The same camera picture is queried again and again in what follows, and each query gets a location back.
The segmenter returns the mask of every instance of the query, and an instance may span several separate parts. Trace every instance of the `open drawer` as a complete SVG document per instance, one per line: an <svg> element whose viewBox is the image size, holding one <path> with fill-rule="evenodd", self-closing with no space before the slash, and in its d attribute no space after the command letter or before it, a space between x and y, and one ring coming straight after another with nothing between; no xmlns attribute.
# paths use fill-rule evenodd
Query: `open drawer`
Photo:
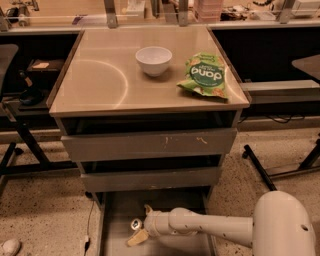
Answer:
<svg viewBox="0 0 320 256"><path fill-rule="evenodd" d="M212 237L203 233L161 236L149 238L134 247L126 245L127 239L133 234L131 221L135 218L145 219L145 204L163 212L184 207L205 214L204 193L199 188L112 192L107 193L105 198L106 209L102 211L105 214L100 230L102 239L97 255L215 255Z"/></svg>

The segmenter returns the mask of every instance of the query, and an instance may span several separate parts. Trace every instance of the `drawer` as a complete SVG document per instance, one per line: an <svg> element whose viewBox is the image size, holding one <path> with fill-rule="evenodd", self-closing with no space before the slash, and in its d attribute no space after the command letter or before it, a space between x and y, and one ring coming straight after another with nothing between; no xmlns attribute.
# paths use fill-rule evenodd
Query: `drawer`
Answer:
<svg viewBox="0 0 320 256"><path fill-rule="evenodd" d="M195 129L63 136L74 162L229 153L237 130Z"/></svg>
<svg viewBox="0 0 320 256"><path fill-rule="evenodd" d="M193 167L163 170L82 174L86 191L134 191L183 187L210 187L217 184L221 167Z"/></svg>
<svg viewBox="0 0 320 256"><path fill-rule="evenodd" d="M131 221L135 218L143 221L146 217L144 204L149 204L155 211L168 212L176 207L184 207L206 214L203 194L200 188L106 193L100 255L217 255L214 238L201 232L191 236L153 237L134 247L126 245L133 234Z"/></svg>

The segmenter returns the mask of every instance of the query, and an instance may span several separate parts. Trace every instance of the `drawer front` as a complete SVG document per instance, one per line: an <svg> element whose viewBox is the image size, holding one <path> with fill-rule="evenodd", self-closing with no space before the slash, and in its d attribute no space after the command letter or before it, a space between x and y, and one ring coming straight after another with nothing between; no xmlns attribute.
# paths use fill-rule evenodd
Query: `drawer front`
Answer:
<svg viewBox="0 0 320 256"><path fill-rule="evenodd" d="M203 129L63 136L74 162L216 155L230 152L237 130Z"/></svg>
<svg viewBox="0 0 320 256"><path fill-rule="evenodd" d="M82 174L86 191L132 191L181 187L213 186L219 181L220 167L183 170L135 171Z"/></svg>

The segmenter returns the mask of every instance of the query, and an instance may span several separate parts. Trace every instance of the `drawer slot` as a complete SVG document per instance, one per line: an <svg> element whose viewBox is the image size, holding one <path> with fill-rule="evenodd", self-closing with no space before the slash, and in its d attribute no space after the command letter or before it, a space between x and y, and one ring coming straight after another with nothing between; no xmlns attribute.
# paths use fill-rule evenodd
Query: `drawer slot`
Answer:
<svg viewBox="0 0 320 256"><path fill-rule="evenodd" d="M63 118L68 135L233 127L236 111Z"/></svg>

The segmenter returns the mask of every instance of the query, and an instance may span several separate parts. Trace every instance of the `small object on floor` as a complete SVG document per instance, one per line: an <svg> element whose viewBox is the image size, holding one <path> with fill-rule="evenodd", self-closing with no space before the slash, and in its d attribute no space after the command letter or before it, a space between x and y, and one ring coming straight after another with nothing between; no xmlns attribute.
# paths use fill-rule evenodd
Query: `small object on floor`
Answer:
<svg viewBox="0 0 320 256"><path fill-rule="evenodd" d="M21 243L19 240L13 238L5 241L0 245L0 252L3 256L15 256L19 252Z"/></svg>

